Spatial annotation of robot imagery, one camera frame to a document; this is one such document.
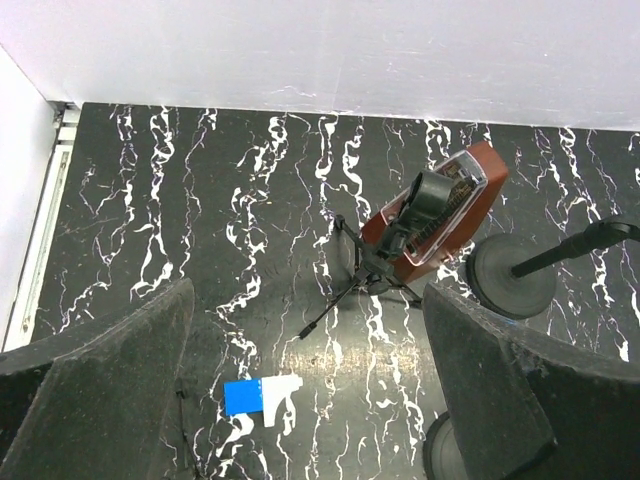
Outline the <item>tall black tripod stand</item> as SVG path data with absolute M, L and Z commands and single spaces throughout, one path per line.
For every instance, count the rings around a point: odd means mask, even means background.
M 354 242 L 355 252 L 362 254 L 362 262 L 355 269 L 348 286 L 332 300 L 322 313 L 305 326 L 298 334 L 300 340 L 309 336 L 318 323 L 352 290 L 367 284 L 372 276 L 385 280 L 395 279 L 392 262 L 404 255 L 411 237 L 436 219 L 447 206 L 454 180 L 433 171 L 420 172 L 411 183 L 399 212 L 385 226 L 379 240 L 374 244 L 365 243 L 346 223 L 342 215 L 335 217 L 337 229 L 344 231 Z

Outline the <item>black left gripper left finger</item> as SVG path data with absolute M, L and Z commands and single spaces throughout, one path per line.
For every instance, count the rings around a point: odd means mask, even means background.
M 182 279 L 2 353 L 2 478 L 156 478 L 193 311 Z

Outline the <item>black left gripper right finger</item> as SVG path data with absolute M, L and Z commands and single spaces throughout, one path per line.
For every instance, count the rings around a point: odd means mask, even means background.
M 424 323 L 469 479 L 635 479 L 639 367 L 429 284 Z

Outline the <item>small black tripod stand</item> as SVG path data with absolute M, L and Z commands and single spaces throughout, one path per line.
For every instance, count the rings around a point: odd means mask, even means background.
M 190 445 L 187 424 L 185 421 L 185 400 L 187 398 L 187 393 L 181 378 L 178 378 L 175 381 L 174 391 L 178 403 L 179 432 L 182 439 L 182 459 L 184 463 L 184 466 L 182 467 L 182 470 L 184 471 L 182 478 L 201 479 L 202 476 L 199 470 L 198 461 L 196 460 L 193 447 Z

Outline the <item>round base microphone stand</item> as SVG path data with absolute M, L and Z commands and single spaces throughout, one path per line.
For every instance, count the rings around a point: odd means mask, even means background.
M 524 236 L 496 234 L 475 245 L 466 259 L 466 279 L 482 306 L 512 320 L 526 320 L 552 303 L 556 292 L 554 264 L 638 239 L 639 226 L 623 214 L 593 222 L 541 252 Z

